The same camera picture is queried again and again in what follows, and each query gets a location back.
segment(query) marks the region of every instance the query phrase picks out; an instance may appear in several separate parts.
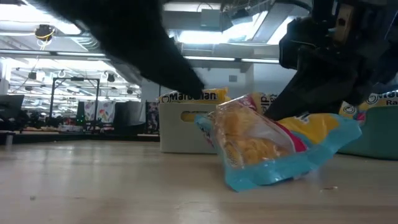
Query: ceiling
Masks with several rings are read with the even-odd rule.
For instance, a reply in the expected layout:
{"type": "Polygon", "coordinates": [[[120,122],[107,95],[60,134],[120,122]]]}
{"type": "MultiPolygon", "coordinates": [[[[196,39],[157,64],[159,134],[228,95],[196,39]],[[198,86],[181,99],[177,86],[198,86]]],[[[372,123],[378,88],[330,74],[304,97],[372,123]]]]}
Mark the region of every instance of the ceiling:
{"type": "MultiPolygon", "coordinates": [[[[76,26],[68,21],[60,21],[42,8],[35,8],[36,5],[31,0],[2,0],[1,3],[0,49],[43,50],[51,53],[48,57],[39,57],[38,60],[36,55],[20,52],[2,54],[5,58],[3,62],[7,62],[8,69],[12,71],[10,93],[29,96],[25,105],[33,103],[36,108],[47,110],[52,78],[55,77],[99,78],[101,100],[139,100],[142,78],[136,69],[110,61],[102,55],[81,57],[84,53],[100,53],[99,43],[82,25],[76,26]],[[55,27],[54,37],[50,42],[37,40],[33,34],[39,24],[55,27]],[[61,57],[57,52],[73,54],[61,57]],[[39,78],[28,79],[31,71],[37,72],[39,78]],[[112,83],[106,81],[109,74],[115,77],[112,83]],[[127,94],[128,88],[134,89],[133,94],[127,94]]],[[[275,44],[284,35],[287,23],[296,16],[308,14],[306,10],[297,6],[260,0],[209,0],[207,3],[178,0],[167,3],[164,9],[165,28],[177,41],[181,53],[188,56],[194,67],[240,68],[243,72],[247,70],[248,62],[252,63],[248,60],[251,58],[263,60],[256,61],[259,63],[270,63],[269,59],[277,63],[279,48],[275,44]],[[232,23],[236,22],[231,19],[234,13],[244,8],[248,9],[249,16],[246,18],[249,20],[233,26],[232,23]],[[219,30],[203,30],[201,12],[205,13],[204,9],[222,9],[219,30]],[[245,58],[246,61],[236,62],[234,58],[245,58]]],[[[66,96],[63,95],[73,95],[76,99],[91,99],[95,95],[93,85],[95,84],[89,81],[64,81],[57,85],[56,100],[65,100],[66,96]],[[71,89],[76,88],[78,92],[71,92],[71,89]]]]}

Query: white cardboard box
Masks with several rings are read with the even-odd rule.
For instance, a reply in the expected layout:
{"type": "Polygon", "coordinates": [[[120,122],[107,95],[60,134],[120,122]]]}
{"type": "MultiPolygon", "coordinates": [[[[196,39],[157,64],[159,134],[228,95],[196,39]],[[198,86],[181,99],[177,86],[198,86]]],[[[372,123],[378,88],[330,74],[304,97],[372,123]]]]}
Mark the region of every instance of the white cardboard box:
{"type": "Polygon", "coordinates": [[[216,109],[216,105],[191,103],[160,103],[160,150],[174,153],[215,154],[215,150],[206,141],[203,133],[195,123],[184,122],[181,114],[208,113],[216,109]]]}

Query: wooden table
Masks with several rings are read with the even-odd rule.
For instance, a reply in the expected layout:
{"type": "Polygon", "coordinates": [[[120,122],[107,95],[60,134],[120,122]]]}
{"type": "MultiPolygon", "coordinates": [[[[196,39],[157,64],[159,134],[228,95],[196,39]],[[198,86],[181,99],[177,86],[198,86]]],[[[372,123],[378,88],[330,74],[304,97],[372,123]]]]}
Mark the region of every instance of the wooden table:
{"type": "Polygon", "coordinates": [[[236,193],[216,156],[161,154],[159,143],[15,145],[0,151],[0,223],[398,223],[397,171],[336,156],[300,180],[236,193]]]}

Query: plastic snack bag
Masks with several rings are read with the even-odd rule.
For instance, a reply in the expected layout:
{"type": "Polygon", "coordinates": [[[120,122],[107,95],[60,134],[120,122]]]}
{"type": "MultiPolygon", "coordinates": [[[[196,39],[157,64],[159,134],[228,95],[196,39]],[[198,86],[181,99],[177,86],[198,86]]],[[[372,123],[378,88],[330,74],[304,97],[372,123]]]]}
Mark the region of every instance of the plastic snack bag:
{"type": "Polygon", "coordinates": [[[173,91],[159,97],[159,103],[206,103],[206,104],[220,104],[231,100],[226,94],[228,88],[203,90],[203,94],[199,100],[194,100],[192,97],[173,91]]]}
{"type": "Polygon", "coordinates": [[[259,114],[265,114],[268,107],[274,100],[278,97],[275,94],[265,94],[265,93],[250,93],[244,96],[241,96],[236,101],[242,103],[244,106],[249,107],[250,109],[257,111],[259,114]]]}
{"type": "Polygon", "coordinates": [[[238,101],[218,105],[214,115],[195,122],[222,158],[226,183],[238,192],[317,169],[361,135],[356,121],[335,114],[276,123],[238,101]]]}

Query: chip bag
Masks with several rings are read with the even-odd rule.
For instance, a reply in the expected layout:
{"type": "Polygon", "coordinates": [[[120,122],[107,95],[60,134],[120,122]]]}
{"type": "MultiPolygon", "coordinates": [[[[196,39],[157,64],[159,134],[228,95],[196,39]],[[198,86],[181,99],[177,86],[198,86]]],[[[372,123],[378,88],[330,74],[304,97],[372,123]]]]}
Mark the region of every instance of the chip bag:
{"type": "Polygon", "coordinates": [[[164,94],[159,97],[159,103],[206,103],[220,104],[231,100],[226,94],[228,88],[203,90],[199,100],[194,100],[191,96],[184,95],[177,91],[164,94]]]}
{"type": "Polygon", "coordinates": [[[275,94],[265,94],[265,93],[250,93],[244,96],[241,96],[236,101],[242,103],[244,106],[249,107],[250,109],[257,111],[259,114],[265,114],[268,107],[274,100],[278,97],[275,94]]]}
{"type": "Polygon", "coordinates": [[[226,183],[238,192],[317,169],[361,135],[356,121],[336,114],[275,122],[239,100],[196,116],[195,123],[222,158],[226,183]]]}

